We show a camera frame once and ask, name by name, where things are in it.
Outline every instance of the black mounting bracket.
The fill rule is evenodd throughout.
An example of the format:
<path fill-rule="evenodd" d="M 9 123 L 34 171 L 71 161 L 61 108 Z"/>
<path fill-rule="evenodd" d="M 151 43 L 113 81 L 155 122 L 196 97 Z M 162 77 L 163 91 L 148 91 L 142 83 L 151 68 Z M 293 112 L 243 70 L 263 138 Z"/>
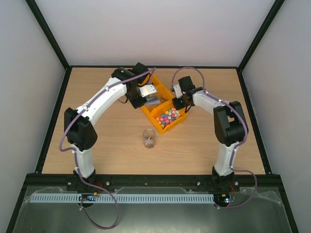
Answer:
<path fill-rule="evenodd" d="M 68 108 L 65 111 L 64 130 L 78 115 L 76 110 Z M 90 149 L 97 140 L 97 134 L 88 117 L 80 116 L 67 133 L 70 144 L 74 144 L 80 151 Z"/>
<path fill-rule="evenodd" d="M 229 105 L 242 117 L 248 132 L 248 126 L 240 102 L 230 102 Z M 218 106 L 214 108 L 214 126 L 218 141 L 225 144 L 227 147 L 235 142 L 242 142 L 244 139 L 245 132 L 243 125 L 234 112 L 231 112 L 230 108 L 227 106 Z"/>

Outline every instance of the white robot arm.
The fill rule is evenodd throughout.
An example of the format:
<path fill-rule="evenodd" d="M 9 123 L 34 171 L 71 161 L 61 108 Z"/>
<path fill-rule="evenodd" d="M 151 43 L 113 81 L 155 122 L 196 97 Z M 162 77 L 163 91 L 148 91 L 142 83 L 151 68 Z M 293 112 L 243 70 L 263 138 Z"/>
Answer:
<path fill-rule="evenodd" d="M 133 80 L 125 84 L 120 83 L 146 71 L 148 71 L 147 67 L 139 63 L 132 70 L 118 68 L 112 74 L 113 78 L 110 78 L 103 88 L 90 100 L 76 108 L 76 110 L 68 108 L 65 111 L 66 129 L 69 123 L 85 110 L 67 133 L 69 143 L 77 151 L 78 165 L 83 178 L 88 178 L 95 171 L 91 147 L 97 140 L 94 126 L 99 117 L 113 102 L 124 95 L 130 100 L 134 108 L 138 108 L 146 103 L 147 96 L 157 92 L 152 84 L 138 85 L 138 83 L 142 83 L 146 79 L 147 75 L 137 81 Z"/>
<path fill-rule="evenodd" d="M 213 167 L 212 174 L 214 175 L 215 186 L 220 183 L 227 185 L 227 182 L 232 181 L 234 172 L 231 168 L 239 144 L 245 137 L 242 123 L 230 108 L 233 108 L 240 115 L 248 132 L 242 106 L 237 101 L 224 104 L 223 100 L 208 94 L 202 87 L 195 88 L 190 76 L 181 78 L 178 82 L 179 84 L 173 86 L 176 93 L 173 104 L 177 110 L 186 108 L 187 112 L 191 106 L 199 106 L 214 116 L 215 134 L 220 145 L 218 159 Z"/>

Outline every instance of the yellow plastic tray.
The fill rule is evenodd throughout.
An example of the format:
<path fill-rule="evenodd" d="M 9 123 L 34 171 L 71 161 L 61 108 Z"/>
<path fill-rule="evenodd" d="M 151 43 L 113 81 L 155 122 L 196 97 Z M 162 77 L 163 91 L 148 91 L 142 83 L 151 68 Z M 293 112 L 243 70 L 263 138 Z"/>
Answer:
<path fill-rule="evenodd" d="M 166 88 L 166 86 L 163 85 L 163 83 L 157 78 L 156 75 L 152 75 L 151 77 L 151 83 L 156 87 L 157 94 L 156 96 L 161 100 L 165 99 L 167 101 L 161 103 L 160 105 L 153 105 L 150 107 L 142 106 L 141 109 L 146 114 L 146 116 L 149 118 L 149 120 L 155 125 L 156 129 L 159 131 L 159 133 L 164 133 L 166 131 L 171 130 L 175 125 L 182 123 L 188 113 L 185 113 L 185 109 L 180 109 L 180 118 L 173 121 L 171 124 L 167 125 L 164 129 L 161 128 L 159 123 L 156 120 L 156 117 L 161 117 L 161 114 L 164 114 L 166 111 L 168 111 L 171 108 L 174 108 L 172 99 L 174 98 L 173 94 L 170 92 L 169 89 Z"/>

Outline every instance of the wooden table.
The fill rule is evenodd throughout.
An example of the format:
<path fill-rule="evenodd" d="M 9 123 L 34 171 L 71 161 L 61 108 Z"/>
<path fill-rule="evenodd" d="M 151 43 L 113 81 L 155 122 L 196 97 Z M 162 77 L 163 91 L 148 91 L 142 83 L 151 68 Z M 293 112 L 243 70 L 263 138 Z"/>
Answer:
<path fill-rule="evenodd" d="M 58 144 L 64 132 L 64 111 L 76 108 L 91 98 L 108 80 L 114 68 L 73 68 L 57 119 L 42 173 L 72 174 L 74 159 L 70 151 L 60 152 Z M 176 69 L 157 69 L 155 75 L 170 87 Z M 246 109 L 236 70 L 201 69 L 206 89 L 215 96 L 239 101 L 249 127 L 249 137 L 236 157 L 236 169 L 265 174 L 254 132 Z M 182 70 L 176 77 L 190 75 L 196 86 L 201 76 L 194 70 Z M 202 175 L 211 174 L 218 155 L 219 142 L 214 133 L 213 116 L 200 107 L 192 107 L 184 123 L 171 131 L 157 134 L 156 146 L 146 149 L 142 132 L 154 128 L 141 109 L 118 101 L 97 121 L 98 140 L 93 147 L 97 174 Z"/>

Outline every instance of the purple cable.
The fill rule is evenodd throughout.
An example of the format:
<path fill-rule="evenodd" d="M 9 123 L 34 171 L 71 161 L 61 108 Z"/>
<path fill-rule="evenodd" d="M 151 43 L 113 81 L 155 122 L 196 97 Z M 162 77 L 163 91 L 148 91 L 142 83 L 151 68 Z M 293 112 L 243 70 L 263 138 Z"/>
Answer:
<path fill-rule="evenodd" d="M 197 68 L 194 68 L 194 67 L 182 67 L 182 68 L 178 69 L 178 70 L 174 73 L 174 75 L 173 75 L 171 88 L 173 88 L 173 82 L 174 82 L 174 79 L 175 79 L 176 74 L 177 74 L 179 71 L 181 71 L 182 69 L 194 69 L 194 70 L 196 70 L 196 71 L 201 75 L 201 77 L 202 77 L 202 80 L 203 80 L 203 92 L 204 92 L 204 94 L 205 94 L 206 96 L 210 97 L 212 100 L 214 100 L 214 101 L 216 101 L 216 102 L 220 102 L 220 103 L 222 103 L 223 105 L 227 106 L 227 107 L 238 117 L 240 123 L 243 125 L 244 133 L 245 133 L 244 139 L 243 139 L 242 142 L 238 143 L 236 146 L 233 147 L 233 151 L 232 151 L 231 157 L 230 157 L 229 166 L 230 166 L 231 170 L 233 170 L 233 171 L 235 171 L 235 172 L 248 172 L 248 173 L 250 173 L 251 175 L 253 175 L 253 177 L 254 177 L 254 179 L 255 179 L 255 188 L 254 188 L 254 192 L 253 192 L 253 194 L 251 195 L 251 197 L 250 197 L 248 200 L 246 200 L 245 202 L 243 202 L 242 204 L 239 204 L 239 205 L 236 205 L 236 206 L 230 206 L 230 207 L 221 207 L 221 206 L 217 205 L 217 208 L 218 208 L 218 209 L 234 209 L 234 208 L 237 208 L 237 207 L 241 207 L 241 206 L 247 204 L 247 203 L 254 197 L 254 195 L 255 195 L 256 192 L 257 192 L 257 177 L 256 177 L 256 175 L 255 175 L 253 172 L 251 172 L 250 170 L 236 170 L 236 169 L 234 169 L 233 166 L 232 166 L 233 157 L 234 157 L 234 153 L 235 153 L 236 148 L 239 147 L 239 146 L 241 146 L 241 145 L 243 145 L 243 144 L 246 142 L 246 140 L 247 140 L 248 133 L 247 133 L 246 123 L 244 122 L 244 120 L 242 119 L 242 117 L 240 116 L 240 114 L 239 114 L 233 107 L 230 106 L 230 104 L 228 104 L 226 101 L 223 101 L 223 100 L 218 99 L 217 97 L 213 96 L 212 94 L 208 93 L 208 92 L 205 90 L 205 79 L 204 79 L 204 75 L 203 75 L 202 72 L 201 72 L 200 70 L 198 70 Z"/>
<path fill-rule="evenodd" d="M 202 74 L 202 72 L 200 70 L 198 70 L 197 68 L 194 68 L 194 67 L 181 67 L 179 68 L 173 75 L 173 78 L 172 78 L 172 85 L 171 85 L 171 89 L 173 90 L 173 84 L 174 84 L 174 79 L 175 79 L 175 76 L 176 74 L 181 71 L 182 69 L 194 69 L 195 71 L 197 71 L 201 77 L 202 77 L 202 81 L 203 81 L 203 90 L 205 91 L 205 79 L 204 79 L 204 75 Z"/>
<path fill-rule="evenodd" d="M 151 73 L 151 76 L 150 76 L 150 78 L 151 78 L 153 72 L 155 71 L 155 69 L 156 69 L 156 68 L 153 68 L 153 69 L 148 70 L 148 71 L 146 71 L 146 72 L 144 72 L 144 73 L 142 73 L 142 74 L 139 74 L 139 75 L 137 75 L 137 76 L 135 76 L 135 77 L 133 77 L 133 78 L 130 78 L 130 79 L 127 79 L 127 80 L 124 80 L 124 81 L 120 81 L 120 82 L 117 82 L 117 83 L 114 83 L 114 84 L 110 85 L 107 89 L 104 89 L 103 91 L 101 91 L 100 93 L 98 93 L 98 95 L 95 96 L 95 97 L 90 101 L 90 103 L 88 103 L 88 104 L 86 105 L 86 107 L 89 108 L 89 107 L 92 105 L 92 103 L 94 103 L 94 101 L 96 101 L 103 93 L 105 93 L 106 91 L 109 91 L 110 88 L 112 88 L 112 87 L 114 87 L 114 86 L 116 86 L 116 85 L 130 82 L 130 81 L 132 81 L 132 80 L 138 79 L 138 78 L 140 78 L 140 77 L 142 77 L 142 76 L 144 76 L 144 75 L 146 75 L 146 74 L 149 74 L 149 73 Z M 73 153 L 74 153 L 75 165 L 76 165 L 76 167 L 77 167 L 77 171 L 78 171 L 80 180 L 81 180 L 84 184 L 86 184 L 86 185 L 88 185 L 88 186 L 91 186 L 91 187 L 94 187 L 94 188 L 98 188 L 98 189 L 100 189 L 100 190 L 106 192 L 107 194 L 109 194 L 109 195 L 111 196 L 111 198 L 112 198 L 113 201 L 115 202 L 116 207 L 117 207 L 117 211 L 118 211 L 118 215 L 117 215 L 117 217 L 116 217 L 115 222 L 114 222 L 111 226 L 109 226 L 109 227 L 103 227 L 103 226 L 100 226 L 100 225 L 98 225 L 97 223 L 95 223 L 95 222 L 90 218 L 90 216 L 87 214 L 87 212 L 85 211 L 84 207 L 82 206 L 84 200 L 82 200 L 81 203 L 80 203 L 80 207 L 81 207 L 80 210 L 82 210 L 82 211 L 85 213 L 86 217 L 88 218 L 88 220 L 90 221 L 90 223 L 91 223 L 92 225 L 94 225 L 95 227 L 97 227 L 97 228 L 99 228 L 99 229 L 102 229 L 102 230 L 109 230 L 109 229 L 114 228 L 114 227 L 117 225 L 117 223 L 118 223 L 118 221 L 119 221 L 119 218 L 120 218 L 120 207 L 119 207 L 119 205 L 118 205 L 118 202 L 117 202 L 116 198 L 115 198 L 108 190 L 106 190 L 106 189 L 104 189 L 104 188 L 102 188 L 102 187 L 96 186 L 96 185 L 94 185 L 94 184 L 88 183 L 88 182 L 86 182 L 86 181 L 83 179 L 82 173 L 81 173 L 81 171 L 80 171 L 79 164 L 78 164 L 78 156 L 77 156 L 77 150 L 76 150 L 76 148 L 70 147 L 70 148 L 62 149 L 62 146 L 63 146 L 63 143 L 64 143 L 64 140 L 65 140 L 65 137 L 66 137 L 67 133 L 69 132 L 69 130 L 70 130 L 70 128 L 73 126 L 73 124 L 76 122 L 76 120 L 77 120 L 84 112 L 85 112 L 85 109 L 82 110 L 82 111 L 70 122 L 70 124 L 68 125 L 68 127 L 65 129 L 64 134 L 62 135 L 62 138 L 61 138 L 61 140 L 60 140 L 60 142 L 59 142 L 58 148 L 59 148 L 59 150 L 60 150 L 61 152 L 65 152 L 65 151 L 68 151 L 68 150 L 72 150 L 72 151 L 73 151 Z"/>

